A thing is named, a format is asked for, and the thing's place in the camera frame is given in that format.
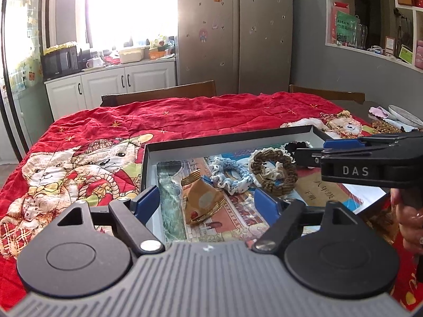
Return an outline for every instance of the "chair backrest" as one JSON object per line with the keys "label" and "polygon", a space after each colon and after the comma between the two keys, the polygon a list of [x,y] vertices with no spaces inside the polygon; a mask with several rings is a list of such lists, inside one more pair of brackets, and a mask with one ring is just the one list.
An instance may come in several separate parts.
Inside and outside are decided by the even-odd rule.
{"label": "chair backrest", "polygon": [[213,97],[216,96],[216,85],[214,81],[185,84],[172,88],[159,90],[147,90],[145,92],[111,94],[102,96],[101,107],[116,107],[132,102],[144,102],[150,100],[166,99],[168,97]]}
{"label": "chair backrest", "polygon": [[327,100],[349,100],[355,101],[359,104],[363,104],[365,99],[364,93],[359,92],[339,92],[336,90],[320,90],[313,88],[304,88],[291,84],[289,86],[290,93],[308,93],[318,95]]}

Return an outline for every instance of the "microwave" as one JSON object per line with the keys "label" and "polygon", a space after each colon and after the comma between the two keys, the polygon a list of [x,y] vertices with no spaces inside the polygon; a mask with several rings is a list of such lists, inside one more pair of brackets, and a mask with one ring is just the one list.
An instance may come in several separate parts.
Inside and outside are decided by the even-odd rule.
{"label": "microwave", "polygon": [[76,45],[41,56],[44,80],[64,77],[81,71],[78,64],[80,49]]}

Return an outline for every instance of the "window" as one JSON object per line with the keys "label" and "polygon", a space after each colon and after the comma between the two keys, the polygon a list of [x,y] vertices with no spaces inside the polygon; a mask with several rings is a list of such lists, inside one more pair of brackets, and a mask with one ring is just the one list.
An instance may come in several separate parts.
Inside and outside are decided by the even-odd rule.
{"label": "window", "polygon": [[132,39],[174,36],[178,0],[87,0],[88,39],[94,48],[122,47]]}

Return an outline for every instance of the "refrigerator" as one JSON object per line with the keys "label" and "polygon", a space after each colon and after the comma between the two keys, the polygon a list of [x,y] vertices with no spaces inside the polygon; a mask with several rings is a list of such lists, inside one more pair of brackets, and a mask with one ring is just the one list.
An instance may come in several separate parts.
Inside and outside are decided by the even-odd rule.
{"label": "refrigerator", "polygon": [[292,0],[178,0],[178,84],[217,94],[287,91]]}
{"label": "refrigerator", "polygon": [[49,0],[0,1],[0,123],[21,161],[53,123],[40,59],[50,46]]}

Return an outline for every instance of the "human hand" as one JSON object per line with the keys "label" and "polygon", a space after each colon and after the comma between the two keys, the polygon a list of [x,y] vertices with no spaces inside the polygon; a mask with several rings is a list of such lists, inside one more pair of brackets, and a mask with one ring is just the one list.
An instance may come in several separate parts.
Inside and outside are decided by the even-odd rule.
{"label": "human hand", "polygon": [[420,188],[391,189],[392,211],[406,250],[423,255],[423,200]]}

